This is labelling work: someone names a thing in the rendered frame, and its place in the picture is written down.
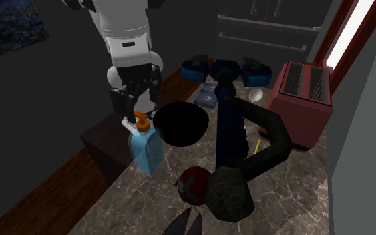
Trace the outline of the dark grey pointed blades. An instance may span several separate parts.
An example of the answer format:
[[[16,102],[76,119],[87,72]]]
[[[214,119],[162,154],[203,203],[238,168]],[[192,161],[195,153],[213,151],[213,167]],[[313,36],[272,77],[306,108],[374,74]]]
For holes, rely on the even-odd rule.
[[[199,212],[191,227],[186,232],[191,208],[185,209],[168,225],[162,235],[202,235],[202,215]]]

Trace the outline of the grey-blue flat box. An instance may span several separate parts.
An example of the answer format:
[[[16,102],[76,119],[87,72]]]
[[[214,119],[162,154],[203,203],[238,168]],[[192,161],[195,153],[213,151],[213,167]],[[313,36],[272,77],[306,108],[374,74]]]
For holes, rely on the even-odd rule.
[[[214,93],[216,86],[216,84],[206,82],[202,86],[202,89],[194,100],[194,103],[201,107],[214,109],[218,103],[218,99]]]

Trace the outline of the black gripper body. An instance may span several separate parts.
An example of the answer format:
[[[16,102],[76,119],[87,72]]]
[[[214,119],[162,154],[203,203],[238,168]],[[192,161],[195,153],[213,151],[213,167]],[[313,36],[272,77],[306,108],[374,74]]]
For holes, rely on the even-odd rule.
[[[117,72],[128,93],[144,93],[147,89],[155,91],[160,85],[160,68],[151,63],[117,68]]]

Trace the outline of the blue wall picture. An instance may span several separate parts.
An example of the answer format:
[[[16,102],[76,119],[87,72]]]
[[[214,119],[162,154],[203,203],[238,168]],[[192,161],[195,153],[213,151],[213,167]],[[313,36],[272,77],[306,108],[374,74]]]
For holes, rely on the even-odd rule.
[[[0,0],[0,56],[48,39],[33,0]]]

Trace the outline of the blue soap dispenser orange pump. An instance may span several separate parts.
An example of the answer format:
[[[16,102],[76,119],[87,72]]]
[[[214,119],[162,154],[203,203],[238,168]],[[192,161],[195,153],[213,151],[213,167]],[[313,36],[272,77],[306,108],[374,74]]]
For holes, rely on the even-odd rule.
[[[137,167],[146,174],[153,174],[164,159],[161,133],[150,125],[148,115],[135,111],[138,119],[131,131],[128,144]]]

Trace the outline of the silver spoon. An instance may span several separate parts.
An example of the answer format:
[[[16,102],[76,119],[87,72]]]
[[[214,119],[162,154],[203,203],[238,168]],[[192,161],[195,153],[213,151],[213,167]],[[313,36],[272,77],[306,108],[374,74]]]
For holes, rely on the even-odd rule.
[[[264,92],[263,90],[261,89],[253,89],[249,95],[248,95],[248,98],[250,100],[251,103],[255,103],[255,102],[258,102],[260,101],[264,96]]]

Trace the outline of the window with red frame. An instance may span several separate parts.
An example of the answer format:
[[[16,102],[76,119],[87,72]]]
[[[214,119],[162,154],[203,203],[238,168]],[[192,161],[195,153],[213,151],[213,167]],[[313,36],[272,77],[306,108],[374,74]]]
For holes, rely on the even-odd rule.
[[[376,28],[376,0],[342,0],[312,64],[331,71],[331,93]]]

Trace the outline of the dark green curved object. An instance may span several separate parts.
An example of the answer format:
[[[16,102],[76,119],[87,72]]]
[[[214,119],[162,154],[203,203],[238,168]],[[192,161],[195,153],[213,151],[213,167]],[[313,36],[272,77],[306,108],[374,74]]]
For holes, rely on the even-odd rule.
[[[204,197],[215,218],[239,222],[254,211],[248,182],[285,161],[293,147],[279,114],[234,97],[244,120],[266,129],[270,146],[244,159],[230,158],[230,166],[216,167],[211,174]]]

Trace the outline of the red toaster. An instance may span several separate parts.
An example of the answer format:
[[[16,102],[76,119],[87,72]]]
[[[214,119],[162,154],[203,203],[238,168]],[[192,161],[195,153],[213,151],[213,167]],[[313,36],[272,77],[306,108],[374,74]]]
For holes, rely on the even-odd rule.
[[[266,109],[279,114],[294,150],[310,150],[333,113],[330,71],[303,63],[285,63]]]

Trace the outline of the red ball with grey bands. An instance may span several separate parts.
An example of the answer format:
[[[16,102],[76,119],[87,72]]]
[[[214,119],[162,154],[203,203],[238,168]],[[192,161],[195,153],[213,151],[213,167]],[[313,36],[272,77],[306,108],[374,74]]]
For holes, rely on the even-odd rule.
[[[210,176],[211,173],[200,166],[184,170],[174,183],[182,201],[195,206],[203,205]]]

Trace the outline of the black bowl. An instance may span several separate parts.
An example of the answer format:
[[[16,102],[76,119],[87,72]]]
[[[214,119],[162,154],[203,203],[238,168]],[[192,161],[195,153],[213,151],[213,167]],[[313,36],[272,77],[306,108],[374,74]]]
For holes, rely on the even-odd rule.
[[[208,114],[199,106],[188,102],[173,102],[161,107],[153,118],[162,139],[174,147],[187,147],[198,142],[209,123]]]

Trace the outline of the dark blue cross-shaped toy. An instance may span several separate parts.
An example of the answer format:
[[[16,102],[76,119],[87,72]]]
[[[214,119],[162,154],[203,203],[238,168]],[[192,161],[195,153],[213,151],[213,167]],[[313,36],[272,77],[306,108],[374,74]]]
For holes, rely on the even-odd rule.
[[[208,64],[207,55],[195,55],[182,64],[182,77],[188,81],[205,82],[211,75],[218,85],[214,95],[218,101],[216,167],[230,166],[230,158],[244,159],[249,147],[244,128],[244,114],[234,103],[236,88],[234,80],[241,77],[245,86],[264,87],[272,77],[269,66],[251,59],[242,59],[241,64],[231,60],[216,60]]]

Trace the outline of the dark robot stand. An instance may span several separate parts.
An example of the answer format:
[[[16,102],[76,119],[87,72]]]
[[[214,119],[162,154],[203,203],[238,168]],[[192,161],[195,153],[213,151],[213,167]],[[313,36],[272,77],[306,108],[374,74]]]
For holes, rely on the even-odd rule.
[[[122,120],[122,115],[112,113],[80,135],[109,186],[133,162],[128,145],[130,132]]]

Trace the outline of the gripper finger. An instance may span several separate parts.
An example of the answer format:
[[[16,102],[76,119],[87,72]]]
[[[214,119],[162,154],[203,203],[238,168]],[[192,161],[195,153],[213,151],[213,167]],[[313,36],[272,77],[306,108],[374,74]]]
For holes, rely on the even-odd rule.
[[[138,98],[146,91],[146,86],[142,85],[128,85],[126,87],[126,92],[128,98],[126,100],[126,118],[131,123],[136,123],[136,118],[134,115],[134,107]]]
[[[127,92],[125,89],[113,88],[110,90],[110,97],[115,114],[124,115],[126,112]]]

